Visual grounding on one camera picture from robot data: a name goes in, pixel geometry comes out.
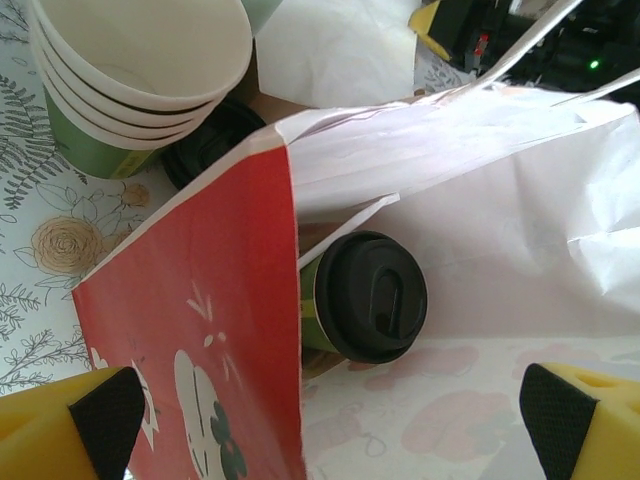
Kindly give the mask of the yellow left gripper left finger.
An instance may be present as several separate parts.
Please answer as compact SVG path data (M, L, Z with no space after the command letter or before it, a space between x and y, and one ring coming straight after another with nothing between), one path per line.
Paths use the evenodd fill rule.
M122 479L144 417L131 367L103 368L1 398L3 479Z

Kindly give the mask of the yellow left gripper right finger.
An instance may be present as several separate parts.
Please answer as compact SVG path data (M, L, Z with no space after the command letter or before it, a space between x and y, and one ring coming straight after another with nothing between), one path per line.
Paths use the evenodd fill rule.
M559 363L533 363L520 412L547 479L639 478L639 383Z

